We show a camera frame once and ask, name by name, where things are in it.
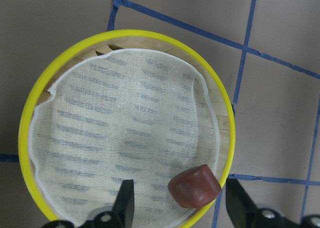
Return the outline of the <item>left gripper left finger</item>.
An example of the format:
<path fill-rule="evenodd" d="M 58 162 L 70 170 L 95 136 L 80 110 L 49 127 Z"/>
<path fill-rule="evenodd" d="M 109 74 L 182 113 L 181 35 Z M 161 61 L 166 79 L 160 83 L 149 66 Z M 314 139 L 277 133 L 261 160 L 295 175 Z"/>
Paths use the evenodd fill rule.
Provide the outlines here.
<path fill-rule="evenodd" d="M 113 205 L 124 228 L 131 228 L 135 212 L 134 180 L 123 180 Z"/>

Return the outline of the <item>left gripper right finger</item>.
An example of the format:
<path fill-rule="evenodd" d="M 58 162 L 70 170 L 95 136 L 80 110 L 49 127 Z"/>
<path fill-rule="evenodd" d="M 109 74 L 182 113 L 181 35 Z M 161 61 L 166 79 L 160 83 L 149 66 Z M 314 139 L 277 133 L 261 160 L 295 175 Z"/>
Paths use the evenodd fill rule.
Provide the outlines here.
<path fill-rule="evenodd" d="M 226 180 L 225 205 L 235 228 L 251 228 L 258 207 L 237 179 Z"/>

